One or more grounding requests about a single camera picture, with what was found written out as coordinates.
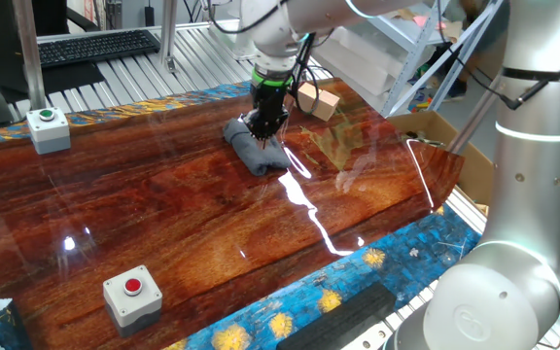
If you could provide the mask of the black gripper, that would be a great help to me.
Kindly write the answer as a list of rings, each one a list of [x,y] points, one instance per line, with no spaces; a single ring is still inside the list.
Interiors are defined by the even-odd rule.
[[[287,90],[287,86],[265,84],[251,87],[255,112],[247,113],[242,121],[255,139],[266,141],[272,138],[285,123],[289,116],[284,106]]]

